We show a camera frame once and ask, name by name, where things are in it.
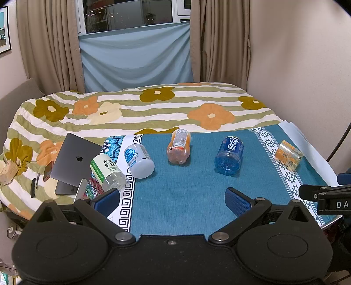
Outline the beige curtain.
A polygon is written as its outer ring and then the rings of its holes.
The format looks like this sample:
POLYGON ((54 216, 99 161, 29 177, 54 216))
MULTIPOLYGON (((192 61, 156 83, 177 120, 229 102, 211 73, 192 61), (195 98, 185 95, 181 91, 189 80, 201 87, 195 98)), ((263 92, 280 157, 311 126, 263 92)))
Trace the beige curtain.
POLYGON ((74 1, 17 1, 24 69, 45 94, 85 92, 74 1))
POLYGON ((250 2, 192 1, 190 57, 195 82, 247 89, 251 61, 250 2))

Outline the window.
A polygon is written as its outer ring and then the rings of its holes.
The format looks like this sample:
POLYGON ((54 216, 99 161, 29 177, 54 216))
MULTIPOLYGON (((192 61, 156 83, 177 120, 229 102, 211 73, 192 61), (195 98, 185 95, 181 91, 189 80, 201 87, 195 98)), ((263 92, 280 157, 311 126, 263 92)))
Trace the window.
POLYGON ((79 34, 189 21, 191 0, 78 0, 79 34))

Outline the smartphone on bed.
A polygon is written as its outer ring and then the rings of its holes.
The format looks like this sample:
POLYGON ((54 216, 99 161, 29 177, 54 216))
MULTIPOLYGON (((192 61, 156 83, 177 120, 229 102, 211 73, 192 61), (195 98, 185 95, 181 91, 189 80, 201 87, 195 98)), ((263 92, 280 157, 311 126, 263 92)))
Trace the smartphone on bed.
POLYGON ((51 161, 44 170, 44 174, 43 174, 43 181, 46 182, 50 176, 51 176, 51 172, 52 172, 52 168, 53 168, 54 162, 51 161))

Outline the green label clear cup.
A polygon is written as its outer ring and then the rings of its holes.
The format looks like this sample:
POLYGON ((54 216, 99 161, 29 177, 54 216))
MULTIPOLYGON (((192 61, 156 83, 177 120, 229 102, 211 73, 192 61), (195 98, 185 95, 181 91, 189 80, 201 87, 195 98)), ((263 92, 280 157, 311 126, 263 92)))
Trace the green label clear cup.
POLYGON ((126 176, 110 156, 98 154, 90 162, 90 168, 104 192, 111 189, 124 189, 126 176))

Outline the grey bed headboard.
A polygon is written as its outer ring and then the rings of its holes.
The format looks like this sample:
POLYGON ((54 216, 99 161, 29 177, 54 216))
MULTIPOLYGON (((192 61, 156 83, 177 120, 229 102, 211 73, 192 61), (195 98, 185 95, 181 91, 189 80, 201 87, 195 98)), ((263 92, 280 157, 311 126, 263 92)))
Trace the grey bed headboard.
POLYGON ((29 99, 38 99, 44 96, 35 79, 30 78, 1 99, 1 148, 5 143, 8 128, 21 104, 29 99))

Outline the black pen on bed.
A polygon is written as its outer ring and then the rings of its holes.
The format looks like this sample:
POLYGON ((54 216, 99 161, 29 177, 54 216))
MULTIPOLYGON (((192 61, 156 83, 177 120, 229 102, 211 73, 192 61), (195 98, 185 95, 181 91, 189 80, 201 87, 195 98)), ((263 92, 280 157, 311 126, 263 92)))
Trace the black pen on bed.
POLYGON ((34 198, 36 196, 35 192, 38 189, 39 178, 40 178, 40 173, 38 173, 37 176, 32 179, 31 187, 30 187, 31 198, 34 198))

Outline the light blue hanging cloth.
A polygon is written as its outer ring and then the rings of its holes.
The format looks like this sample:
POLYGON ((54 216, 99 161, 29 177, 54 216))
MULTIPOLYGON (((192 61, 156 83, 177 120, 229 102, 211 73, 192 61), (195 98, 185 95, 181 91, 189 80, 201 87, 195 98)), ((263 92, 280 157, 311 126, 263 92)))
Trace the light blue hanging cloth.
POLYGON ((79 46, 87 92, 193 82, 188 22, 80 35, 79 46))

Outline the right beige curtain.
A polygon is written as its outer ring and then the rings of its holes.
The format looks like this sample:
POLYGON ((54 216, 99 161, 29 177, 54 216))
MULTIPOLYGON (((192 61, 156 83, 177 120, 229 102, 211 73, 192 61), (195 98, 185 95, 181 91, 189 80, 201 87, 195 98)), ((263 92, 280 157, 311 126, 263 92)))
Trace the right beige curtain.
POLYGON ((195 82, 247 89, 251 61, 250 2, 192 1, 190 57, 195 82))

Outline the framed wall picture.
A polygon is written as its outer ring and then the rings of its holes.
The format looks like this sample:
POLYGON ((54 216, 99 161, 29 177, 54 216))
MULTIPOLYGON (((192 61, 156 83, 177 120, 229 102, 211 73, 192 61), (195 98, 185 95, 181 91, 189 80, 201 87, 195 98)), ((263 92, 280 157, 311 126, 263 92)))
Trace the framed wall picture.
POLYGON ((11 50, 11 40, 9 36, 8 7, 0 10, 0 54, 11 50))

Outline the orange clear plastic cup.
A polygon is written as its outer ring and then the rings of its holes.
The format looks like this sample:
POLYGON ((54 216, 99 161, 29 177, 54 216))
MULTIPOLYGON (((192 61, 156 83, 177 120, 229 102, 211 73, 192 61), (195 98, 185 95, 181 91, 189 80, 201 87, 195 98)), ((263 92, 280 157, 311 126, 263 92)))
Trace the orange clear plastic cup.
POLYGON ((191 133, 186 129, 173 131, 171 141, 167 147, 168 161, 172 164, 184 164, 190 156, 191 140, 191 133))

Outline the white blue label cup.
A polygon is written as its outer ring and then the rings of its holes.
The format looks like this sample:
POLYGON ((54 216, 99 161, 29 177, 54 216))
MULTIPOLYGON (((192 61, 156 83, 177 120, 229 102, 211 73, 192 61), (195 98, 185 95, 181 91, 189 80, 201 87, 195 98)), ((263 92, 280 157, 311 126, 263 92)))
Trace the white blue label cup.
POLYGON ((136 179, 149 177, 155 170, 154 161, 142 144, 129 145, 124 151, 129 171, 136 179))

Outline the grey laptop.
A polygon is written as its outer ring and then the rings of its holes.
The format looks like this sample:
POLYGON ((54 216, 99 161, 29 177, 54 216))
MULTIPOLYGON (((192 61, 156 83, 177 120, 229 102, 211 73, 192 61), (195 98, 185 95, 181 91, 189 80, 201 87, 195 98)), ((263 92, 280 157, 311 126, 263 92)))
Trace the grey laptop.
POLYGON ((67 133, 54 162, 51 178, 57 180, 56 195, 75 195, 82 179, 90 179, 90 162, 100 154, 101 146, 67 133))

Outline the floral striped bed quilt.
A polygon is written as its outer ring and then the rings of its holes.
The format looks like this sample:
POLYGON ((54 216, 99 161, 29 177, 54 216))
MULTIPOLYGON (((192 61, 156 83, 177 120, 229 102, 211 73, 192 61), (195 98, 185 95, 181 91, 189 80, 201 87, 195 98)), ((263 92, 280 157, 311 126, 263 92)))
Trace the floral striped bed quilt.
POLYGON ((7 123, 1 164, 15 162, 18 173, 1 186, 1 208, 26 219, 45 200, 70 204, 73 197, 57 196, 53 179, 30 187, 45 167, 56 160, 67 133, 98 145, 109 136, 219 132, 275 125, 280 118, 245 90, 222 82, 180 83, 124 89, 117 92, 64 91, 22 100, 7 123))

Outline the left beige curtain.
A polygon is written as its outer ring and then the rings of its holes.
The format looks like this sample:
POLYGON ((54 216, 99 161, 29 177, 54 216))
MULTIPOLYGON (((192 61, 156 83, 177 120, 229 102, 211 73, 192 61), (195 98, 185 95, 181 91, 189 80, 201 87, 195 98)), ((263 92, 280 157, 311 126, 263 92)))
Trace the left beige curtain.
POLYGON ((45 94, 85 92, 74 1, 17 1, 24 69, 45 94))

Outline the colourful mandala mat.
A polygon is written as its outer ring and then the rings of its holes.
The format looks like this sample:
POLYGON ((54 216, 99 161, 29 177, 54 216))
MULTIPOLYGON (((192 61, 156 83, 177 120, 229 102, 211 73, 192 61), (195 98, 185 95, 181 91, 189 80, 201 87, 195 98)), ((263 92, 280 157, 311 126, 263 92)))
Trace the colourful mandala mat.
POLYGON ((91 200, 104 193, 102 186, 95 178, 94 174, 92 174, 92 176, 90 177, 88 184, 86 186, 85 192, 86 192, 86 196, 91 200))

